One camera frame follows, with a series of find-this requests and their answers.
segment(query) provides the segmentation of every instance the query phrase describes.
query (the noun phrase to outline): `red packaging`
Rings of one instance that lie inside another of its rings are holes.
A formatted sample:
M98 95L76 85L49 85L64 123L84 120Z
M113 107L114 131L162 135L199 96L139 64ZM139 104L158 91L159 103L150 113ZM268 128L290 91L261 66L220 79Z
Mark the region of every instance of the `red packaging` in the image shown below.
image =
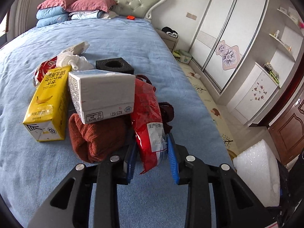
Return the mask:
M34 73L34 80L33 80L35 87L39 86L43 77L46 75L46 73L50 69L56 68L56 62L57 62L57 56L53 57L50 60L43 62L36 68L35 73Z
M134 111L130 115L144 167L141 174L161 163L168 153L155 90L154 86L135 79Z

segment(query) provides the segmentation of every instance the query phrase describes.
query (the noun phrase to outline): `door handle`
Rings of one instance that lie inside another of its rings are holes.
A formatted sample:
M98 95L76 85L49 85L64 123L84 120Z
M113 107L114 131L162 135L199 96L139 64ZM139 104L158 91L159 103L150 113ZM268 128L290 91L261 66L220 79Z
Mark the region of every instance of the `door handle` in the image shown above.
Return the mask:
M300 102L301 102L301 99L299 98L299 99L297 100L297 102L294 103L294 106L297 106L298 104L301 104Z

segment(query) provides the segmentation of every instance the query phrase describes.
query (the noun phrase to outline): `nightstand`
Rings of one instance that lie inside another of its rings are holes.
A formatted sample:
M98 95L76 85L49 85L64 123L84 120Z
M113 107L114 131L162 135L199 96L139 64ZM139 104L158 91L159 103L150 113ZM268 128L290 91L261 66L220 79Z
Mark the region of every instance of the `nightstand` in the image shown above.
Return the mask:
M175 51L179 37L177 37L177 38L171 37L167 33L163 32L162 30L159 30L157 28L155 28L155 31L159 34L159 36L165 42L166 46L173 53L173 51Z

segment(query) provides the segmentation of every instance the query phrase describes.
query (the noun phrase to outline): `white foam block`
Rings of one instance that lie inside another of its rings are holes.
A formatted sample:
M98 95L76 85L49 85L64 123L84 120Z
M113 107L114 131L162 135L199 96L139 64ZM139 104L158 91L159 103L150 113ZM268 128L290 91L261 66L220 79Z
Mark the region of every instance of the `white foam block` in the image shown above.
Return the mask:
M199 74L195 74L194 77L197 78L197 79L201 78L201 76Z
M239 177L265 206L280 203L280 175L276 157L262 140L233 159Z
M135 75L103 70L70 72L69 87L84 124L133 112Z

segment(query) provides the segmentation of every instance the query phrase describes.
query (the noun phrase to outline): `blue pillow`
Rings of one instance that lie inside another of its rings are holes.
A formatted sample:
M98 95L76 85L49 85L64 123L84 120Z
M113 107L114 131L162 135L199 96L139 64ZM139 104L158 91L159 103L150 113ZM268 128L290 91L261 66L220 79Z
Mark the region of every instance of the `blue pillow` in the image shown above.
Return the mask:
M36 27L49 26L49 25L53 25L56 23L67 21L68 19L69 19L68 13L60 14L60 15L56 15L51 18L45 18L45 19L38 20Z
M40 19L46 19L46 18L51 18L51 17L54 17L56 15L63 14L65 12L66 11L61 6L48 7L48 8L45 8L45 9L38 10L38 12L36 14L36 18L38 20L40 20Z

